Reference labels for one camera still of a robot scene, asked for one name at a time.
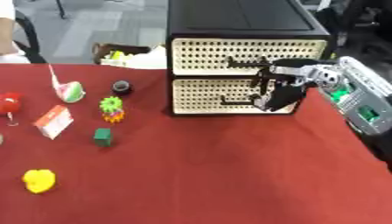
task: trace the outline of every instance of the perforated drawer front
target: perforated drawer front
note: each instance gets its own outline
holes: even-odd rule
[[[228,68],[228,57],[239,62],[305,58],[319,59],[325,40],[176,38],[172,41],[175,75],[255,75],[257,68]]]
[[[250,88],[251,80],[174,80],[173,111],[175,114],[289,114],[296,103],[277,112],[263,112],[253,106],[223,106],[228,102],[249,102],[249,96],[260,94],[260,87]],[[274,90],[269,82],[268,94]]]

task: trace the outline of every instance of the gray floor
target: gray floor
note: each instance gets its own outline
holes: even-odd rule
[[[95,42],[155,46],[165,41],[167,0],[20,0],[17,8],[36,26],[42,55],[51,63],[92,63]],[[15,39],[25,41],[20,29]]]

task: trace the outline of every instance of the green cube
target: green cube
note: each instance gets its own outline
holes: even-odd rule
[[[112,143],[112,133],[110,129],[97,129],[94,135],[96,145],[109,147]]]

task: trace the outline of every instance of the yellow toy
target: yellow toy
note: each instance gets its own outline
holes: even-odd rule
[[[54,186],[56,175],[50,170],[29,170],[22,180],[31,193],[44,193]]]

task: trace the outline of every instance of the black tape roll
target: black tape roll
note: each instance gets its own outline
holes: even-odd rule
[[[112,91],[115,95],[129,95],[132,92],[132,86],[126,80],[119,80],[113,84]]]

